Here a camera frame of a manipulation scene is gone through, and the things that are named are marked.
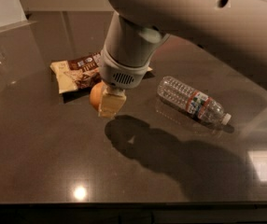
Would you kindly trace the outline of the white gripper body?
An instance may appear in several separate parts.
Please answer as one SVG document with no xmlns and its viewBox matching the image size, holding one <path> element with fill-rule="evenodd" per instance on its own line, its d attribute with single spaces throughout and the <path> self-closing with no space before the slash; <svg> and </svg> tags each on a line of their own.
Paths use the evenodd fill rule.
<svg viewBox="0 0 267 224">
<path fill-rule="evenodd" d="M 101 51 L 99 72 L 104 83 L 112 89 L 130 90 L 136 88 L 148 70 L 149 62 L 140 67 L 118 63 L 106 48 Z"/>
</svg>

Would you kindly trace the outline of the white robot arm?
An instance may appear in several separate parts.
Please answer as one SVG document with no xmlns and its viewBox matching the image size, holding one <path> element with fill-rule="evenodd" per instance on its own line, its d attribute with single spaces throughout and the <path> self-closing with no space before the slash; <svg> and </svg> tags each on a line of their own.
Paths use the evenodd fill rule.
<svg viewBox="0 0 267 224">
<path fill-rule="evenodd" d="M 267 90 L 267 0 L 108 0 L 101 52 L 109 93 L 135 88 L 169 35 L 201 46 Z"/>
</svg>

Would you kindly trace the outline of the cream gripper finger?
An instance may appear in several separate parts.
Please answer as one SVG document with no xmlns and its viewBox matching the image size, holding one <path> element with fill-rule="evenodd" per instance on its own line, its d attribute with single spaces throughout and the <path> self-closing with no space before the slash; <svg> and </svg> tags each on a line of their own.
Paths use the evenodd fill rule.
<svg viewBox="0 0 267 224">
<path fill-rule="evenodd" d="M 102 118 L 114 118 L 126 102 L 125 90 L 104 85 L 101 91 L 98 114 Z"/>
</svg>

